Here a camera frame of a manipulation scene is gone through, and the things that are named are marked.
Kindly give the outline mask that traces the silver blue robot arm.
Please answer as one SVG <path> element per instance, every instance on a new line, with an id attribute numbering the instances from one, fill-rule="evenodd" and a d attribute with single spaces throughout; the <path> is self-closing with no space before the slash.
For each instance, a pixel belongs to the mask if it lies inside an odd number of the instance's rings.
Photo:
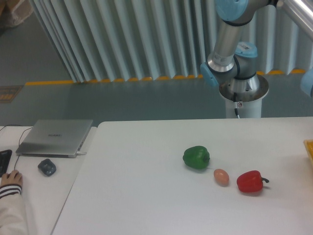
<path id="1" fill-rule="evenodd" d="M 230 101 L 255 101 L 268 93 L 268 82 L 256 74 L 256 46 L 238 50 L 244 26 L 257 10 L 269 5 L 283 9 L 310 38 L 313 36 L 311 0 L 215 1 L 222 24 L 214 50 L 201 64 L 201 73 L 209 85 L 219 87 L 220 94 Z"/>

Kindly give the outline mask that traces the white striped sleeve forearm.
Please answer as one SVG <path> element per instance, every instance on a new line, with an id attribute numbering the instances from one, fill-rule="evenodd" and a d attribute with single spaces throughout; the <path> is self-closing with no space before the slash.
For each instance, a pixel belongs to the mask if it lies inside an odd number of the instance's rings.
<path id="1" fill-rule="evenodd" d="M 26 210 L 20 185 L 8 184 L 0 187 L 0 234 L 28 234 Z"/>

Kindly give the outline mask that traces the person's hand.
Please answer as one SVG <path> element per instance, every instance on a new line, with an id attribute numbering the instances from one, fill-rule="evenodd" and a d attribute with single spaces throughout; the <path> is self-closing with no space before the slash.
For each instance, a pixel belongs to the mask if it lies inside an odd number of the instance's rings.
<path id="1" fill-rule="evenodd" d="M 21 194 L 23 185 L 22 174 L 18 170 L 13 170 L 11 173 L 5 173 L 1 177 L 0 194 L 9 193 Z"/>

